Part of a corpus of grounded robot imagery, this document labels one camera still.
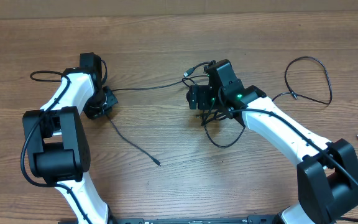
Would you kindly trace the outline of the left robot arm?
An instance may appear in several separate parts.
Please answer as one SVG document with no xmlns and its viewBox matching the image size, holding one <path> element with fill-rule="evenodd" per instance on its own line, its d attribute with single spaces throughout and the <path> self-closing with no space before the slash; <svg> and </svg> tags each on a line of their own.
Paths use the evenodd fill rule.
<svg viewBox="0 0 358 224">
<path fill-rule="evenodd" d="M 82 53 L 80 64 L 59 74 L 60 87 L 39 110 L 26 111 L 21 172 L 30 184 L 55 188 L 74 211 L 77 223 L 115 223 L 109 205 L 91 180 L 90 147 L 80 115 L 98 119 L 109 114 L 117 98 L 105 82 L 100 56 Z"/>
</svg>

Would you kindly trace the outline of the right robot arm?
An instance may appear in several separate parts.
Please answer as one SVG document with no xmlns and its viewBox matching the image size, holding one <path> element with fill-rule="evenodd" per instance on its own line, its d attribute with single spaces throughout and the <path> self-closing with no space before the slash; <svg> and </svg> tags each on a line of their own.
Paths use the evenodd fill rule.
<svg viewBox="0 0 358 224">
<path fill-rule="evenodd" d="M 358 158 L 344 139 L 332 142 L 286 115 L 256 86 L 245 87 L 229 60 L 200 63 L 207 85 L 192 79 L 189 107 L 201 111 L 201 124 L 234 119 L 275 146 L 296 168 L 298 202 L 276 215 L 248 216 L 247 223 L 335 223 L 358 206 Z"/>
</svg>

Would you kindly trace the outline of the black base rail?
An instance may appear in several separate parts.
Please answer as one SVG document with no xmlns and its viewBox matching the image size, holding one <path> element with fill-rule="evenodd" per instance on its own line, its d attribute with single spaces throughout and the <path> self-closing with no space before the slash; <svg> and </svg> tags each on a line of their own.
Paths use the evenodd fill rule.
<svg viewBox="0 0 358 224">
<path fill-rule="evenodd" d="M 109 218 L 108 224 L 274 224 L 283 223 L 277 215 L 249 215 L 245 218 L 156 219 Z"/>
</svg>

